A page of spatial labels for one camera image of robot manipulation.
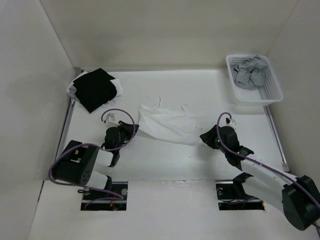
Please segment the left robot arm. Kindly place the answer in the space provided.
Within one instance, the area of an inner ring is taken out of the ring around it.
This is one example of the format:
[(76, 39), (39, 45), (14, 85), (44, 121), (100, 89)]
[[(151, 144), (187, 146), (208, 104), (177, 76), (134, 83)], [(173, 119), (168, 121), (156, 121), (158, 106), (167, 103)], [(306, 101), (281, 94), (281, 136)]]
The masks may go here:
[(138, 124), (119, 121), (106, 130), (101, 146), (83, 145), (72, 140), (62, 152), (62, 157), (50, 171), (54, 181), (95, 189), (100, 199), (112, 195), (112, 178), (98, 172), (99, 168), (113, 168), (120, 159), (120, 149), (137, 133)]

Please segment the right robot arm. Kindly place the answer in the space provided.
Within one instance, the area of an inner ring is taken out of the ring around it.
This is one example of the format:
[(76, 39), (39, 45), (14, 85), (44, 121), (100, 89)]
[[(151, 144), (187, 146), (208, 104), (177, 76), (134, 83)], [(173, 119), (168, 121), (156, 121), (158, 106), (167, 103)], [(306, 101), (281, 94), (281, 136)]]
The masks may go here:
[(231, 126), (215, 125), (200, 139), (208, 147), (220, 150), (227, 162), (241, 171), (232, 180), (231, 190), (236, 197), (253, 196), (267, 202), (300, 231), (320, 219), (320, 192), (310, 177), (297, 177), (251, 159), (254, 152), (240, 145)]

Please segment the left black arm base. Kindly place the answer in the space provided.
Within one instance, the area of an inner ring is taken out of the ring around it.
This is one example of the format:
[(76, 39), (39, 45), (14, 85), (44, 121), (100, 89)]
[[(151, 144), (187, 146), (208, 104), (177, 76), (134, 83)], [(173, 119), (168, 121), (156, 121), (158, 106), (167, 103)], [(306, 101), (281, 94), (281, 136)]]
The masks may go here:
[(129, 183), (108, 181), (106, 190), (94, 190), (90, 188), (79, 189), (82, 194), (80, 210), (87, 212), (117, 212), (127, 210)]

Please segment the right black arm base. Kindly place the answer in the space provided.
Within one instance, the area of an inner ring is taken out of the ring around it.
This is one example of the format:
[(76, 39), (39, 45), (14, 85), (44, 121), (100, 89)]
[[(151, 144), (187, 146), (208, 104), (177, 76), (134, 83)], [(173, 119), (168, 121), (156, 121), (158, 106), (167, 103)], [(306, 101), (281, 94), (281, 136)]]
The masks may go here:
[(262, 200), (245, 193), (242, 184), (250, 177), (250, 174), (243, 172), (233, 180), (219, 180), (215, 183), (220, 211), (265, 210)]

